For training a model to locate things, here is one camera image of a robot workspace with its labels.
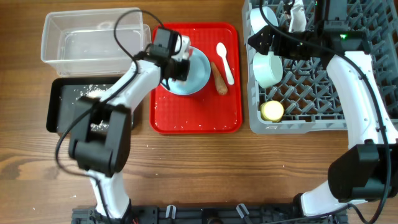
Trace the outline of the light blue plate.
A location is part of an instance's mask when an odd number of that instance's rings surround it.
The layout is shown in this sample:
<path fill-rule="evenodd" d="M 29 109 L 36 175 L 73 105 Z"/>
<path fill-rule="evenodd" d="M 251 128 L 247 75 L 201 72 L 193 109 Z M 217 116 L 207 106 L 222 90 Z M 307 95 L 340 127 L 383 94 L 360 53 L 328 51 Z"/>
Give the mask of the light blue plate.
<path fill-rule="evenodd" d="M 210 79 L 211 66 L 207 56 L 199 49 L 190 47 L 190 69 L 186 81 L 169 81 L 169 89 L 166 89 L 165 80 L 161 81 L 161 86 L 175 95 L 191 95 L 200 91 Z"/>

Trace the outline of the white rice pile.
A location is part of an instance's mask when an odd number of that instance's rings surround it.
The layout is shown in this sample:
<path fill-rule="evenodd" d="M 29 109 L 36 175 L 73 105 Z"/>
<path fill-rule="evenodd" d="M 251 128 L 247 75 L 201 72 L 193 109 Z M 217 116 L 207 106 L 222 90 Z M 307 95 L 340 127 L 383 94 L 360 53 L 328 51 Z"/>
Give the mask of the white rice pile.
<path fill-rule="evenodd" d="M 77 87 L 73 88 L 73 93 L 76 93 L 76 100 L 78 100 L 82 96 L 96 98 L 110 87 L 111 84 L 78 85 Z M 108 128 L 109 124 L 105 123 L 104 121 L 101 121 L 99 124 L 91 124 L 91 130 L 96 132 L 106 132 Z"/>

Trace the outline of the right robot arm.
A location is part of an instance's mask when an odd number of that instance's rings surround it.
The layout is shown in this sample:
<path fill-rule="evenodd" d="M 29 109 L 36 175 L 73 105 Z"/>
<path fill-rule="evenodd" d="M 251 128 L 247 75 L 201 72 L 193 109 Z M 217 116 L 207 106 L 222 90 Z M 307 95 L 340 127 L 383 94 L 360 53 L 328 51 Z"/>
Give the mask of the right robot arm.
<path fill-rule="evenodd" d="M 397 195 L 397 125 L 373 68 L 370 37 L 385 1 L 246 1 L 251 129 L 300 134 L 346 129 L 348 150 L 318 187 L 298 194 L 303 217 Z"/>

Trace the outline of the white plastic spoon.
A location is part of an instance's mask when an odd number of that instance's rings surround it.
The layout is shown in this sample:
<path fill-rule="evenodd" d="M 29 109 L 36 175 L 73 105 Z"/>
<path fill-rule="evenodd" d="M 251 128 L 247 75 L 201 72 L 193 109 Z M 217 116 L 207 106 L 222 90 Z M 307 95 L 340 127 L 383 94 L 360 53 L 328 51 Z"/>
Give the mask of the white plastic spoon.
<path fill-rule="evenodd" d="M 222 42 L 217 43 L 216 45 L 216 53 L 221 57 L 223 61 L 223 66 L 226 74 L 226 79 L 229 85 L 234 85 L 234 77 L 232 74 L 232 71 L 229 67 L 229 63 L 227 61 L 226 55 L 227 55 L 227 49 L 225 45 Z"/>

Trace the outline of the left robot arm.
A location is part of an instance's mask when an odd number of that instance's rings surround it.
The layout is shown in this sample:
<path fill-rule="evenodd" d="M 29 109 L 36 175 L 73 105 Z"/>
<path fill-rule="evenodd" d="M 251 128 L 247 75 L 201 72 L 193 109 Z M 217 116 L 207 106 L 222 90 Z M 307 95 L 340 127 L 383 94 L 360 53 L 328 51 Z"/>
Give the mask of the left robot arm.
<path fill-rule="evenodd" d="M 76 103 L 68 153 L 89 177 L 97 206 L 93 223 L 134 223 L 123 168 L 131 148 L 132 113 L 162 80 L 185 81 L 192 54 L 190 38 L 159 28 L 153 43 L 132 57 L 128 71 L 97 97 Z"/>

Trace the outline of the orange carrot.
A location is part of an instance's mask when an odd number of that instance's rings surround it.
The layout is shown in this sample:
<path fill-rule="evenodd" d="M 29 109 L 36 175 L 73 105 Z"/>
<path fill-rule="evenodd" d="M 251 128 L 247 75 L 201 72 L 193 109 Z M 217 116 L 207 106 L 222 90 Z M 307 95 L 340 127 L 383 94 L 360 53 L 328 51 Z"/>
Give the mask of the orange carrot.
<path fill-rule="evenodd" d="M 228 88 L 223 80 L 223 77 L 221 76 L 221 73 L 219 72 L 219 70 L 214 62 L 211 62 L 210 65 L 211 65 L 211 71 L 213 73 L 213 78 L 215 81 L 215 87 L 216 87 L 218 94 L 226 95 L 228 92 Z"/>

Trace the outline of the mint green bowl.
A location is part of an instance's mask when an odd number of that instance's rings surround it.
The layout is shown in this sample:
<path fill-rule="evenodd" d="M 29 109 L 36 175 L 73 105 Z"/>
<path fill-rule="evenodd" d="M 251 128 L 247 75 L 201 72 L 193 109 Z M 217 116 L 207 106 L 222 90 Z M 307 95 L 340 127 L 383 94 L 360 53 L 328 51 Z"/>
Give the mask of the mint green bowl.
<path fill-rule="evenodd" d="M 283 76 L 282 60 L 273 52 L 268 52 L 267 55 L 258 52 L 253 58 L 253 72 L 260 87 L 274 86 Z"/>

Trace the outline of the yellow plastic cup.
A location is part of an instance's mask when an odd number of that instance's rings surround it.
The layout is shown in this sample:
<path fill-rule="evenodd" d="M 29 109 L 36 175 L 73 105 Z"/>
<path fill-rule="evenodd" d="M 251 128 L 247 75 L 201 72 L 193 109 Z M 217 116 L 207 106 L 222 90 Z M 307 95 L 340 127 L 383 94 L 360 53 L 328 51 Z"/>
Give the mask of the yellow plastic cup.
<path fill-rule="evenodd" d="M 278 101 L 268 101 L 260 106 L 260 113 L 265 121 L 279 122 L 284 115 L 284 107 Z"/>

